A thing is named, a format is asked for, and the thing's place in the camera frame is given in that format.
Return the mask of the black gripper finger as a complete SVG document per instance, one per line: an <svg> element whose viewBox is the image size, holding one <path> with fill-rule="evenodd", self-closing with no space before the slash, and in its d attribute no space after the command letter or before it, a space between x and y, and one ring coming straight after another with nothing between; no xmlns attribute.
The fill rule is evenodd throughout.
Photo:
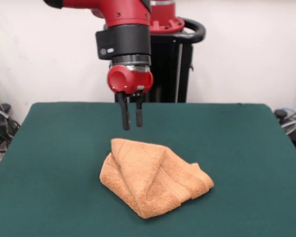
<svg viewBox="0 0 296 237"><path fill-rule="evenodd" d="M136 126L143 126L143 101L144 95L141 92L136 93Z"/></svg>
<svg viewBox="0 0 296 237"><path fill-rule="evenodd" d="M121 108L122 114L122 125L124 130L130 129L130 121L129 121L129 111L126 102L127 95L125 92L121 91L117 93L117 102Z"/></svg>

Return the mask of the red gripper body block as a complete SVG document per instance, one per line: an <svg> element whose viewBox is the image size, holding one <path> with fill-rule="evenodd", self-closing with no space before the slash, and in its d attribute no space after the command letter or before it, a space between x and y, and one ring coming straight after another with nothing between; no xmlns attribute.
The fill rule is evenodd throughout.
<svg viewBox="0 0 296 237"><path fill-rule="evenodd" d="M150 67L115 65L109 69L107 81L114 93L146 93L153 85L153 75Z"/></svg>

